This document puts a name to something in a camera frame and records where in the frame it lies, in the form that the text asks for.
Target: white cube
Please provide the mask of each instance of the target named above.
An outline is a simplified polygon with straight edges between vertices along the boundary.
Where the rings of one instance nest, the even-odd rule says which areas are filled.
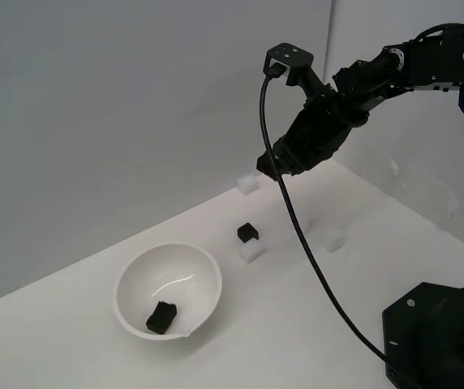
[[[322,229],[320,231],[320,244],[326,249],[326,251],[333,253],[346,244],[346,236],[340,229]]]
[[[258,258],[266,251],[264,245],[257,239],[251,239],[241,246],[239,249],[239,256],[246,263],[251,263],[254,259]]]
[[[256,189],[259,189],[259,182],[257,181],[257,177],[253,174],[248,174],[238,179],[238,190],[243,193],[243,195],[249,195]]]

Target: white wall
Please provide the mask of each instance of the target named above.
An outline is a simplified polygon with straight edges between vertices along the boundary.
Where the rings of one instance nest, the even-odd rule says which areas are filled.
[[[330,0],[0,0],[0,296],[253,171],[264,54],[290,41],[321,73],[329,11]],[[271,88],[284,90],[269,97],[276,138],[303,98]]]
[[[464,22],[464,1],[336,0],[326,75],[330,79],[356,59],[374,58],[384,45],[446,22]],[[413,92],[385,102],[365,127],[351,133],[336,158],[362,177],[374,178],[372,169],[384,171],[370,165],[379,152],[395,160],[402,176],[383,189],[425,216],[435,219],[446,208],[441,187],[454,192],[460,208],[444,228],[464,241],[464,116],[458,94]],[[433,182],[440,187],[433,188]]]

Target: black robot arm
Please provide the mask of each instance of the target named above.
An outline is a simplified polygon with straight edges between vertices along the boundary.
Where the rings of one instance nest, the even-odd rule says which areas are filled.
[[[440,35],[429,36],[434,32]],[[300,174],[330,158],[353,128],[387,99],[414,90],[459,90],[464,113],[464,24],[429,28],[414,40],[384,47],[370,62],[356,61],[333,76],[337,90],[313,72],[313,55],[290,44],[267,52],[264,73],[274,63],[286,68],[286,85],[300,86],[306,104],[274,145],[280,173]],[[266,153],[257,169],[275,178]]]

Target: white bowl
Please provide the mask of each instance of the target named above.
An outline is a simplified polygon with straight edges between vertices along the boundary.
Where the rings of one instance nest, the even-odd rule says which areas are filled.
[[[131,334],[150,340],[189,336],[210,316],[221,296],[221,271],[207,251],[188,243],[152,246],[134,258],[118,278],[113,308]],[[164,335],[145,322],[159,301],[178,313]]]

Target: table surface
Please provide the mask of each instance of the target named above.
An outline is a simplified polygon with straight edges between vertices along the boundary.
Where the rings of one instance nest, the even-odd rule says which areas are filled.
[[[277,185],[260,180],[1,298],[0,388],[391,388],[325,296]],[[329,161],[287,181],[333,291],[380,348],[381,311],[403,294],[422,281],[464,287],[464,243],[349,170]],[[247,221],[268,247],[249,265],[236,237]],[[332,254],[318,243],[324,226],[347,236]],[[129,259],[163,241],[210,251],[223,293],[189,338],[151,342],[120,326],[111,297]]]

